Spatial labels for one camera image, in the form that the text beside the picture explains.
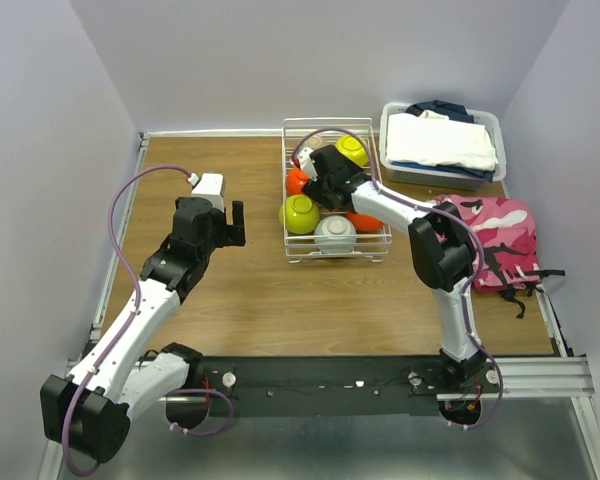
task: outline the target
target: white bowl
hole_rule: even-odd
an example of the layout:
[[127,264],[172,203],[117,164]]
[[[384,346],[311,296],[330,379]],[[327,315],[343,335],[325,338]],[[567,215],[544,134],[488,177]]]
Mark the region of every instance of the white bowl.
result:
[[323,253],[351,253],[356,243],[356,227],[348,218],[339,215],[330,215],[320,220],[314,235],[317,237],[315,242]]

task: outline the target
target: white wire rack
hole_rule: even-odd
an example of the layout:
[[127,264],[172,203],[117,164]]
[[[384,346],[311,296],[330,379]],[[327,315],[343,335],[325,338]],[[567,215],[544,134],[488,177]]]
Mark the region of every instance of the white wire rack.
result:
[[[370,118],[287,118],[283,123],[282,130],[282,204],[287,200],[287,189],[285,188],[285,180],[289,172],[295,166],[291,161],[291,153],[298,145],[298,142],[309,133],[324,127],[340,127],[345,128],[363,140],[368,142],[371,147],[372,158],[370,162],[375,162],[378,166],[377,171],[380,172],[378,156],[376,153],[376,142],[373,136],[373,128]],[[343,134],[340,132],[324,132],[320,136],[330,144],[335,144],[336,140]],[[364,167],[366,173],[371,175],[371,167]],[[330,212],[324,208],[320,208],[320,217],[325,218],[329,215],[345,215],[345,211]],[[286,215],[283,213],[284,222],[286,224]],[[372,262],[382,262],[391,245],[391,229],[385,225],[382,229],[374,233],[355,234],[349,237],[355,237],[356,244],[353,246],[353,251],[349,253],[331,253],[323,252],[316,245],[315,240],[324,236],[320,235],[295,235],[289,232],[286,227],[284,230],[284,245],[287,261],[289,263],[298,263],[302,260],[313,260],[323,258],[367,258]],[[329,243],[329,246],[345,246],[349,243]]]

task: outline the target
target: dark blue cloth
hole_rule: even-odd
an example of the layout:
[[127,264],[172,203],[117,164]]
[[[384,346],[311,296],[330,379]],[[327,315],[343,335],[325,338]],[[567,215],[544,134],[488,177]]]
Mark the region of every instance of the dark blue cloth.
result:
[[[411,105],[407,108],[406,113],[419,117],[425,110],[431,110],[432,112],[440,115],[446,115],[449,120],[454,122],[464,123],[475,123],[473,115],[469,115],[464,105],[458,105],[456,103],[445,102],[442,100],[432,100],[430,102],[420,102]],[[471,175],[476,178],[484,178],[488,182],[493,181],[493,171],[485,172],[484,170],[475,170],[473,168],[463,168],[455,166],[438,165],[437,167],[429,167],[426,165],[420,165],[419,163],[413,162],[391,162],[391,165],[398,165],[400,167],[418,168],[421,170],[434,170],[437,172],[448,172],[448,173],[462,173],[464,175]]]

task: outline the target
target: yellow bowl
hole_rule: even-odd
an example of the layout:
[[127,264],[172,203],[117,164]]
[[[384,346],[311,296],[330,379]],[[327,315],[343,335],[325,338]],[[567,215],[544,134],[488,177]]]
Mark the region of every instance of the yellow bowl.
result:
[[292,195],[280,206],[280,223],[286,221],[287,230],[298,235],[313,232],[320,223],[320,211],[306,195]]
[[343,135],[336,141],[338,151],[360,167],[369,163],[369,157],[362,144],[351,135]]

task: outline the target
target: backpack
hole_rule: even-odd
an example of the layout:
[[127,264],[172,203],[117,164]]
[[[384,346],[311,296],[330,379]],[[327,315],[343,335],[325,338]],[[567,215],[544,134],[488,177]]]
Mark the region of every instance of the backpack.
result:
[[440,204],[452,202],[462,220],[478,234],[485,253],[484,270],[473,286],[478,292],[498,292],[505,300],[520,307],[515,298],[518,290],[531,296],[542,279],[549,275],[565,276],[564,270],[541,270],[538,265],[536,224],[529,206],[522,200],[501,197],[461,197],[440,195]]

